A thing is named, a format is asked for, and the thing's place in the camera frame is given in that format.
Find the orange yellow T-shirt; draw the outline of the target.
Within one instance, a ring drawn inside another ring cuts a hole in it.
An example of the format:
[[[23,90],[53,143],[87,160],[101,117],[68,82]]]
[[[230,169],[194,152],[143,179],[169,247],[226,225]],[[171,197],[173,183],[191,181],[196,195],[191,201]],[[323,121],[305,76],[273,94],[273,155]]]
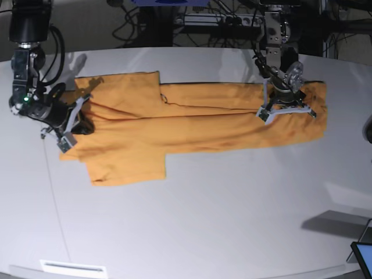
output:
[[[247,83],[161,84],[159,72],[80,77],[66,99],[91,94],[83,112],[93,122],[90,135],[61,160],[78,160],[94,186],[125,185],[166,176],[171,153],[223,152],[271,148],[319,139],[327,127],[324,83],[303,86],[316,112],[256,116],[263,86]]]

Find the white power strip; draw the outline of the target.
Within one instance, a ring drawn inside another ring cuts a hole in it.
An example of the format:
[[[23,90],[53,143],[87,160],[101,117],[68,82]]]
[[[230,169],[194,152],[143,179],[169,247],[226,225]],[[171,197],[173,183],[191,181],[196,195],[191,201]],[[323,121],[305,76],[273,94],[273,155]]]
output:
[[[224,15],[214,13],[186,13],[177,15],[174,24],[178,26],[243,26],[260,27],[264,17],[260,14]]]

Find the tablet screen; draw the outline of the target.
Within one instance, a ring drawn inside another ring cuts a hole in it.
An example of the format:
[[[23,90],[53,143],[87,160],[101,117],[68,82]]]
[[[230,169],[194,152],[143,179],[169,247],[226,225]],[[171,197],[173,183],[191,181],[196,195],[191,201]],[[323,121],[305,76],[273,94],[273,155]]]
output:
[[[371,279],[372,245],[365,242],[352,242],[351,248],[366,279]]]

